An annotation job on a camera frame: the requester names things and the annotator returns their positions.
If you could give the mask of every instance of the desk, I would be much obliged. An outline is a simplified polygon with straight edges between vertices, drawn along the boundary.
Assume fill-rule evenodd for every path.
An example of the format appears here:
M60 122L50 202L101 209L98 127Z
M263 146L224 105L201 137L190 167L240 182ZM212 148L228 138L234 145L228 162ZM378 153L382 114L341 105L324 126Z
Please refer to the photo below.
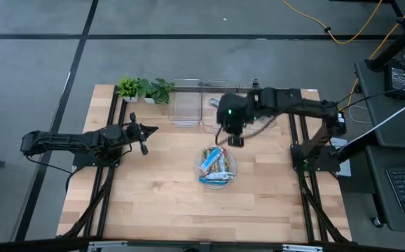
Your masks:
M405 214L402 213L397 198L392 190L386 169L405 166L405 148L366 147L369 169L374 177L378 202L382 212L380 219L391 230L405 231Z
M113 85L95 86L84 132L106 125L113 90ZM319 99L316 90L302 94ZM237 177L224 189L210 190L196 181L193 163L204 147L214 144L213 134L206 133L202 125L177 127L168 120L164 105L140 101L128 104L127 110L126 115L135 112L139 123L159 126L159 130L148 138L147 156L134 145L116 169L104 238L307 242L301 193L291 165L288 115L279 116L274 128L248 139L244 148L228 148L237 162ZM312 136L320 120L307 118L307 123ZM59 235L87 207L95 170L86 167L72 178ZM317 177L324 210L343 236L351 239L337 180L324 172ZM97 209L91 234L95 234L98 216ZM311 216L319 239L314 211Z
M366 62L355 63L355 69L359 83L362 87L365 97L379 94L385 91L384 88L384 73L374 72L368 68ZM396 100L385 95L366 100L369 115L373 126L383 122L393 113L402 109L405 106L405 101ZM391 119L381 127L375 134L377 136L378 145L393 148L405 148L405 112L400 113L395 118Z

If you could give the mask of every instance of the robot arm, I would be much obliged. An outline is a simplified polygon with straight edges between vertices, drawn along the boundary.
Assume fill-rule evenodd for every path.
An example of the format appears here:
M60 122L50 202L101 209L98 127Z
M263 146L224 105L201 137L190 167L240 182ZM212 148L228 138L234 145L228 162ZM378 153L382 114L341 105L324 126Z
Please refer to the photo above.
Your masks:
M42 154L46 151L70 151L77 153L93 153L98 160L107 156L115 149L124 145L140 142L142 154L148 154L144 144L146 139L158 128L137 124L135 114L130 114L131 122L125 125L107 125L102 129L84 134L51 134L33 131L23 136L20 151L25 156Z
M217 111L217 123L231 134L228 145L243 147L243 127L262 116L276 117L282 113L321 118L327 131L323 133L331 136L345 134L343 114L338 111L335 102L302 99L297 96L297 91L265 87L249 91L246 97L223 95Z

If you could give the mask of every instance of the green leaves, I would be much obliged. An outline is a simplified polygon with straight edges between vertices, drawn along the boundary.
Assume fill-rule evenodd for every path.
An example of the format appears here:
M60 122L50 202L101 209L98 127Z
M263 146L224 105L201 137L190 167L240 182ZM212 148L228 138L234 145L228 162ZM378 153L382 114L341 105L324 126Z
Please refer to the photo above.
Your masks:
M151 87L149 81L147 79L139 80L139 96L142 95L151 95L153 93L153 87Z
M151 94L151 97L154 99L156 104L169 104L170 103L170 92L174 87L174 83L168 83L162 78L156 79L157 83L151 83L151 86L155 90Z
M138 88L139 79L130 78L129 75L126 75L118 84L118 93L121 97L134 97L137 94Z
M145 78L129 78L126 75L118 84L118 93L122 97L134 97L136 94L139 96L149 95L156 104L169 104L170 92L173 87L174 83L168 83L162 78L157 78L156 83L150 83Z

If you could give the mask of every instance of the wooden tabletop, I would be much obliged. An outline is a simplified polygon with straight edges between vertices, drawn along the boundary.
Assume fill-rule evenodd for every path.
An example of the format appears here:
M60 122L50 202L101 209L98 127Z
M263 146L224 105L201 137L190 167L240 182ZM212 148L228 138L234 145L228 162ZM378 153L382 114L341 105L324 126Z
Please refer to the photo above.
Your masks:
M106 126L113 90L113 85L95 86L84 132ZM317 90L302 90L302 94L305 98L319 99ZM214 111L206 106L206 101L216 96L219 94L203 95L206 125L192 128L177 127L170 122L166 105L143 101L128 104L126 120L130 112L135 112L139 123L158 126L159 130L148 138L147 156L140 153L135 143L132 153L116 169L105 238L307 242L301 193L289 152L292 140L288 115L279 116L276 126L245 140L244 148L224 146L237 162L237 176L232 184L210 190L196 181L195 158L203 148L214 144L210 127ZM310 136L320 123L318 119L307 118ZM298 117L296 124L302 140ZM59 235L69 230L88 206L95 170L86 167L71 179L57 230ZM337 180L326 172L317 172L317 177L323 209L350 239ZM315 237L319 239L316 215L311 211ZM92 234L96 233L98 218L99 209L95 212Z

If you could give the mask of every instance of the wire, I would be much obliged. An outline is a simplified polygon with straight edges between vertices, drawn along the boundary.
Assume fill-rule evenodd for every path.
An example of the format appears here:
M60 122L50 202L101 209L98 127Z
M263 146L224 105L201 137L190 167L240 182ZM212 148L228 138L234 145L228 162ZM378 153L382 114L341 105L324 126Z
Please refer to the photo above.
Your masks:
M368 110L367 108L362 107L362 106L357 106L357 105L351 106L350 109L349 109L349 117L350 117L350 119L352 119L352 121L354 121L354 122L356 122L356 123L372 123L372 122L370 122L370 121L355 120L355 119L353 118L353 116L352 116L352 111L351 111L352 108L359 108L359 109L366 109L366 110Z
M292 107L298 106L298 105L300 105L300 104L302 104L302 103L301 103L301 102L298 102L298 103L296 103L296 104L292 104L292 105L288 106L287 108L284 108L284 109L278 111L277 114L274 115L262 128L258 129L258 130L255 131L254 133L251 133L251 134L249 134L249 135L247 135L247 136L244 136L243 139L249 139L249 138L255 137L256 135L262 133L272 122L274 122L274 120L275 120L280 114L285 113L285 111L291 109ZM217 135L215 136L215 144L216 144L216 145L221 145L221 144L224 144L224 143L226 143L226 142L228 141L228 138L226 138L226 139L224 139L223 141L221 141L221 142L218 143L218 136L219 136L219 134L220 134L220 132L221 132L222 129L223 129L223 126L221 126L221 127L218 129Z
M340 45L345 45L347 43L350 43L352 41L354 41L363 31L364 29L368 26L369 22L372 20L372 18L374 17L374 15L377 13L378 8L380 8L380 5L382 4L383 0L380 0L376 6L376 8L373 10L371 16L369 16L368 20L366 21L366 23L364 23L363 27L357 32L357 34L355 34L355 36L353 36L351 39L349 39L348 41L338 41L335 36L330 32L329 27L326 26L323 22L321 22L320 20L318 20L317 18L314 17L310 17L309 15L302 13L299 10L296 10L293 6L291 6L289 3L287 3L285 0L282 0L284 2L284 4L286 4L290 9L292 9L293 11L297 12L299 15L302 15L306 18L310 18L313 21L316 21L318 24L320 24L321 26L323 26L327 33L329 33L331 39L333 39L335 41L335 43L338 43Z
M47 167L52 167L52 168L58 169L58 170L60 170L60 171L66 172L66 173L68 173L68 174L71 174L71 172L70 172L70 171L67 171L66 169L59 168L59 167L56 167L56 166L51 165L51 164L46 164L46 163L34 161L33 159L29 158L28 156L25 156L25 157L26 157L29 161L33 162L33 163L36 163L36 164L39 164L39 165L45 165L45 166L47 166Z
M112 165L114 165L115 163L117 163L126 153L130 153L130 152L132 151L132 146L131 146L131 144L130 144L130 147L131 147L130 150L125 151L122 155L120 155L120 157L118 157L116 160L114 160L109 166L112 166Z
M378 129L380 126L384 125L385 123L387 123L389 120L393 119L395 116L399 115L400 113L402 113L403 111L405 111L405 107L399 109L396 113L393 113L390 117L384 119L383 122L380 122L379 124L377 124L376 126L374 126L372 129L368 130L367 132L361 134L359 137L353 139L352 141L350 141L349 143L347 143L346 145L344 145L343 147L339 148L338 151L343 150L345 147L349 146L351 143L354 143L358 140L360 140L361 138L365 137L367 134L369 134L369 132L372 132L376 129Z
M226 139L224 139L223 141L221 141L221 142L218 142L218 136L219 136L219 134L221 133L221 130L223 129L223 126L221 126L219 129L218 129L218 132L217 132L217 134L215 135L215 145L221 145L221 144L224 144L224 143L226 143L227 141L228 141L228 139L226 138Z
M365 98L363 98L363 99L359 99L358 101L352 103L351 105L344 107L343 110L348 109L348 108L350 108L351 106L354 106L355 104L358 104L358 103L360 103L360 102L362 102L362 101L366 101L367 99L374 98L374 97L377 97L377 96L380 96L380 95L384 95L384 94L387 94L387 93L389 93L389 92L394 92L394 90L384 91L384 92L381 92L380 94L374 94L374 95L370 95L370 96L368 96L368 97L365 97Z
M97 157L95 156L95 154L93 153L92 149L90 148L90 146L88 145L88 143L86 143L84 140L81 140L79 138L72 138L73 140L77 140L79 142L81 142L81 144L88 150L88 152L92 155L93 160L95 161L95 164L97 164L97 166L102 166L99 162Z
M372 60L372 58L376 55L376 53L382 48L383 44L387 41L387 38L390 37L390 35L395 31L395 29L399 26L399 24L397 23L391 30L390 32L388 32L388 34L386 35L386 37L382 40L382 42L380 43L380 45L377 47L377 49L372 53L372 55L369 57L370 60ZM358 85L358 78L355 79L355 83L352 86L352 90L350 91L350 94L353 94L353 92L355 92L355 88ZM348 106L350 106L350 104L352 103L352 97L349 98L349 102L348 102Z
M347 98L352 99L352 96L356 91L357 91L357 89L354 88L354 90L347 97L344 97L344 98L342 98L342 100L336 102L335 106L338 106L341 102L344 102Z
M84 167L77 167L76 170L74 172L70 173L70 175L67 177L67 180L65 181L65 192L66 193L69 190L70 179L72 178L73 175L75 175L76 172L81 171L82 168L84 168Z

